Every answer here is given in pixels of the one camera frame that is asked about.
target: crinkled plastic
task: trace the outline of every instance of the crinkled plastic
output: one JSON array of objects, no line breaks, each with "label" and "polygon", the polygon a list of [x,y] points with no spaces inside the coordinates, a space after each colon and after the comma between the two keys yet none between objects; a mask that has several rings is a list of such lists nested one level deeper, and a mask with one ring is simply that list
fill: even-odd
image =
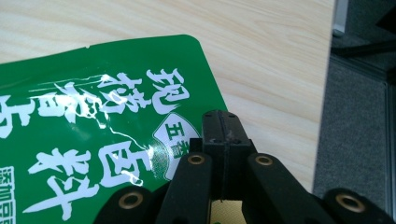
[{"label": "crinkled plastic", "polygon": [[0,65],[0,223],[92,223],[118,189],[170,180],[225,110],[199,42],[123,40]]}]

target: wood grain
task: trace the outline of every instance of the wood grain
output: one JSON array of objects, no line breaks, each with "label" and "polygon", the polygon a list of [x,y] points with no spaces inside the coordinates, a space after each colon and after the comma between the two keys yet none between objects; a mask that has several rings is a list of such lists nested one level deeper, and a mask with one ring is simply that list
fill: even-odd
[{"label": "wood grain", "polygon": [[138,37],[202,44],[260,152],[311,190],[333,1],[0,1],[0,63]]}]

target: green label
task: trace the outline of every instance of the green label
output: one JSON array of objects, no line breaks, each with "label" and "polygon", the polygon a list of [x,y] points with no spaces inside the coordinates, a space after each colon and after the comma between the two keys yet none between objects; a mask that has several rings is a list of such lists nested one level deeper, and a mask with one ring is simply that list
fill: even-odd
[{"label": "green label", "polygon": [[92,223],[116,190],[170,179],[225,110],[199,42],[125,40],[0,65],[0,223]]}]

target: gray floor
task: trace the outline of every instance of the gray floor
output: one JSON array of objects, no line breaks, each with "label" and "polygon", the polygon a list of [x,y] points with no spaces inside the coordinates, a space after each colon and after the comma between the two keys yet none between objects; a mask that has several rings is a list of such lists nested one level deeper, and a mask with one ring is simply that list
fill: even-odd
[{"label": "gray floor", "polygon": [[[350,0],[346,34],[334,47],[352,47],[396,39],[375,27],[395,0]],[[330,60],[327,77],[314,194],[347,188],[386,208],[386,94],[384,81],[370,70]],[[354,59],[384,72],[396,66],[396,53]]]}]

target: wooden table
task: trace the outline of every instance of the wooden table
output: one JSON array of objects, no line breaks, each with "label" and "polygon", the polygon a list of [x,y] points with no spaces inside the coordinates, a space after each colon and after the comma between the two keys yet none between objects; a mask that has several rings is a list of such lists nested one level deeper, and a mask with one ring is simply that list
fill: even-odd
[{"label": "wooden table", "polygon": [[138,37],[202,44],[260,152],[311,190],[334,1],[1,1],[0,63]]}]

